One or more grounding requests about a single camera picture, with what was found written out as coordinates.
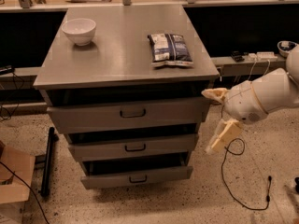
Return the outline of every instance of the white bowl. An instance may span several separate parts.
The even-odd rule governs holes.
[[[297,43],[292,41],[279,41],[278,49],[279,54],[283,57],[288,57],[290,51],[297,46]]]
[[[62,30],[66,37],[78,46],[89,44],[95,34],[96,23],[91,19],[73,19],[67,21]]]

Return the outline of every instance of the black cable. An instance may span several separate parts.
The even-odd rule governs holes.
[[[243,145],[243,149],[242,149],[241,152],[239,152],[239,153],[235,153],[235,152],[232,152],[232,151],[229,149],[229,148],[230,148],[230,145],[231,145],[234,141],[241,141],[241,143],[242,143],[242,145]],[[228,192],[230,193],[230,195],[232,196],[232,198],[233,198],[236,202],[240,203],[243,207],[245,207],[245,208],[247,208],[247,209],[249,209],[249,210],[251,210],[251,211],[264,211],[264,210],[266,210],[266,209],[269,207],[269,203],[270,203],[270,195],[269,195],[269,193],[270,193],[271,181],[272,181],[272,177],[271,177],[271,175],[268,176],[269,186],[268,186],[267,196],[266,196],[266,201],[267,201],[267,205],[266,205],[266,207],[264,207],[264,208],[252,208],[252,207],[249,207],[249,206],[243,204],[241,201],[239,201],[239,200],[234,196],[234,194],[231,192],[230,188],[228,187],[228,185],[227,185],[227,183],[226,183],[226,181],[225,181],[225,178],[224,178],[224,171],[223,171],[223,168],[224,168],[224,164],[225,164],[225,162],[226,162],[227,154],[228,154],[228,153],[230,153],[230,154],[232,154],[232,155],[235,155],[235,156],[241,156],[241,155],[244,153],[244,151],[245,151],[245,141],[242,140],[242,139],[240,139],[240,138],[236,138],[236,139],[234,139],[234,140],[228,145],[228,147],[226,147],[225,149],[226,149],[226,151],[225,151],[225,155],[224,155],[223,163],[222,163],[222,165],[221,165],[221,177],[222,177],[222,181],[223,181],[225,187],[227,188],[227,190],[228,190]]]
[[[35,196],[35,198],[36,198],[36,201],[37,201],[37,203],[38,203],[38,205],[39,205],[39,208],[40,208],[40,210],[41,210],[41,212],[42,212],[42,214],[43,214],[43,217],[44,217],[44,219],[45,219],[45,221],[49,224],[49,222],[48,222],[48,220],[47,220],[47,218],[46,218],[46,215],[45,215],[45,212],[44,212],[44,210],[43,210],[43,208],[42,208],[42,206],[41,206],[41,204],[40,204],[40,202],[39,202],[39,200],[38,200],[38,198],[36,197],[36,194],[35,194],[35,192],[33,191],[33,189],[23,180],[23,179],[21,179],[18,175],[16,175],[10,168],[8,168],[5,164],[3,164],[1,161],[0,161],[0,164],[2,164],[6,169],[8,169],[13,175],[15,175],[16,177],[18,177],[19,178],[19,180],[24,184],[24,185],[26,185],[27,186],[27,188],[29,189],[29,190],[31,190],[31,192],[34,194],[34,196]]]
[[[18,80],[21,81],[21,85],[18,87],[17,85],[17,81],[16,78]],[[9,98],[13,97],[13,95],[18,92],[24,85],[25,81],[23,80],[23,78],[17,76],[14,72],[12,72],[12,81],[15,87],[15,91],[13,91],[3,102],[2,104],[0,104],[0,122],[5,121],[5,120],[10,120],[11,117],[14,115],[14,113],[16,112],[17,108],[20,105],[20,100],[17,101],[17,105],[14,107],[14,109],[9,112],[9,110],[7,108],[4,108],[3,105],[5,104],[6,101],[9,100]]]

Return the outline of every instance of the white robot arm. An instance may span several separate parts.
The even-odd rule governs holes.
[[[279,68],[253,81],[245,81],[230,90],[208,89],[202,94],[224,105],[232,117],[216,128],[206,152],[222,150],[237,138],[244,124],[252,124],[282,108],[299,107],[299,46],[290,51],[286,70]]]

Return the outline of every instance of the cabinet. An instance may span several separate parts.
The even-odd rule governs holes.
[[[76,7],[65,19],[77,17],[96,21],[93,42],[74,46],[60,30],[35,87],[85,173],[82,184],[96,189],[189,178],[209,108],[201,91],[218,72],[183,8]],[[184,35],[192,68],[151,66],[147,34],[166,30]]]

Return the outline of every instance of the speckled floor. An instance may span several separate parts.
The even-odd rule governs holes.
[[[299,218],[299,195],[294,178],[299,176],[299,112],[281,110],[267,120],[247,126],[242,137],[245,153],[228,155],[224,175],[234,196],[253,208],[266,207],[267,178],[272,176],[271,201],[265,211],[251,211],[233,200],[221,180],[224,151],[205,153],[206,144],[221,116],[221,107],[210,109],[200,128],[200,140],[192,154],[189,180],[114,189],[86,190],[83,175],[66,140],[59,135],[51,175],[50,196],[38,199],[49,223],[294,223]],[[32,155],[46,150],[47,114],[15,116],[0,123],[6,144]],[[241,146],[235,144],[235,151]],[[42,173],[34,172],[32,187],[40,190]],[[25,203],[23,223],[45,223],[34,196]]]

